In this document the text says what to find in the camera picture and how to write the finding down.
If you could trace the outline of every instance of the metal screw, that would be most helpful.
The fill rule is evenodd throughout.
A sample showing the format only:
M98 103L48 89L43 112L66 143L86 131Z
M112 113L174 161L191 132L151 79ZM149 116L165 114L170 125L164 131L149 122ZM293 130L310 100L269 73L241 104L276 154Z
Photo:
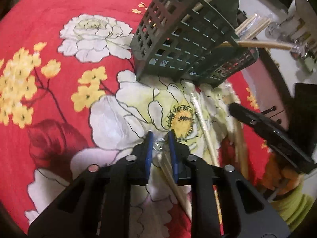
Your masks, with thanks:
M187 160L188 160L188 161L191 161L191 162L195 162L195 161L197 160L197 157L196 157L195 155L189 155L189 156L187 157Z
M225 165L225 170L226 171L228 171L228 172L232 172L235 168L234 168L234 166L232 166L232 165Z
M96 172L98 170L99 170L99 166L98 165L93 164L93 165L88 166L88 171L90 171L92 173Z
M128 155L126 156L126 160L129 161L129 162L134 162L137 160L137 156L135 155Z

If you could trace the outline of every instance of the yellow flower print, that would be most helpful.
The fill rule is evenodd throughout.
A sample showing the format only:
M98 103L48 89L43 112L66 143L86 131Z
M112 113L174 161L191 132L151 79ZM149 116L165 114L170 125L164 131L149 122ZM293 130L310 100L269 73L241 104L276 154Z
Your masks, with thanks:
M104 94L106 94L105 91L99 90L99 85L79 86L78 92L71 96L71 100L74 102L74 110L80 112L84 107L90 108L91 104Z
M39 67L42 63L42 60L40 58L40 54L39 53L34 53L32 55L32 61L31 61L31 64L34 66L34 67Z
M19 51L17 51L13 55L13 60L20 61L22 59L28 58L28 55L29 55L29 50L25 50L24 47L22 47Z
M14 124L19 125L21 129L25 125L30 125L32 122L32 114L34 113L33 107L27 108L26 106L15 107L12 111L12 121Z
M0 92L7 86L7 79L4 76L0 77Z
M23 93L20 91L11 92L11 94L2 93L1 96L1 109L5 110L7 114L11 114L12 110L21 104L20 100Z
M24 85L24 97L26 99L31 99L36 92L37 87L35 85L35 77L31 75L29 76L28 81Z
M186 140L193 132L193 109L189 105L174 105L170 110L167 126L174 129L178 141Z
M56 59L50 60L46 66L41 69L42 74L47 78L55 77L61 70L61 63Z
M250 93L250 96L247 97L248 101L250 101L250 105L254 108L254 109L259 109L259 105L256 102L256 98L254 97L254 95L252 94L251 90L247 87L246 91L248 91Z
M141 14L141 13L142 13L142 12L139 11L138 9L132 9L132 12L133 12L133 13L137 13L137 14Z
M0 122L3 122L5 126L9 123L9 116L4 109L0 109Z
M89 84L99 85L100 81L104 81L108 78L105 74L106 69L104 66L100 66L97 69L92 69L91 71L85 71L82 75L82 78L78 80L80 84Z
M34 51L41 51L43 48L46 47L46 42L39 42L38 44L35 44L33 47Z

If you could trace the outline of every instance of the bed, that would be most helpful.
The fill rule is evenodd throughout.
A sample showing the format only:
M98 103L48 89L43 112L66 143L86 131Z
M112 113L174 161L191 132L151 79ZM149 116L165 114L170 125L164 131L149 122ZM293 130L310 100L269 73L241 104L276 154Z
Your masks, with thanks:
M232 162L221 88L158 76L136 81L129 44L150 2L21 0L0 22L0 200L23 232L87 166L115 163L148 130L162 137L174 129L208 160L186 89L197 92L221 164ZM259 112L242 72L229 81L237 100ZM243 131L256 185L270 154L251 128ZM132 188L130 237L190 237L155 156L151 169L149 184Z

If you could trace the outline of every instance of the white flower print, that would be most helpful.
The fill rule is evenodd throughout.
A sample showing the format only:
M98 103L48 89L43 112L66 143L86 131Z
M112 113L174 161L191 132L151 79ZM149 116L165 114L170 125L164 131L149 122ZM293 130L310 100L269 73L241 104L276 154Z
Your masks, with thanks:
M80 62L97 63L108 55L130 59L131 30L128 24L111 17L82 14L60 31L64 41L58 52L75 55Z
M118 74L118 82L119 90L115 96L105 95L91 105L89 124L97 147L83 149L72 158L70 168L73 179L90 164L107 166L131 154L133 147L143 142L148 131L152 131L155 138L158 138L174 129L177 140L188 145L191 153L210 161L189 93L196 94L213 145L218 149L221 138L227 135L229 119L225 105L219 105L219 90L214 94L210 88L203 87L204 91L197 93L191 82L174 83L168 78L158 76L145 76L137 82L134 73L128 70ZM155 157L156 151L153 150L148 184L145 187L131 187L130 237L133 238L169 236L165 224L171 221L168 211L173 204L177 204L177 199L156 164ZM45 187L34 183L29 186L37 189ZM191 187L184 186L183 190L188 194ZM39 196L34 196L35 192L35 189L29 189L29 194L32 193L30 197L33 201L40 200ZM49 201L34 201L34 204L36 209L37 204L42 204L45 208ZM28 211L25 214L31 221L40 212Z

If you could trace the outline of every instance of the slotted plastic container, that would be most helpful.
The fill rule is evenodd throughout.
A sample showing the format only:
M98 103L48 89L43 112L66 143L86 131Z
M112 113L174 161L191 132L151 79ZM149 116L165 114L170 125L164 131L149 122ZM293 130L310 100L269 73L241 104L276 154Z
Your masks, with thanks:
M196 12L198 2L203 8ZM137 79L152 74L219 86L258 58L255 48L238 46L238 39L204 0L152 0L130 45ZM225 41L233 47L218 47Z

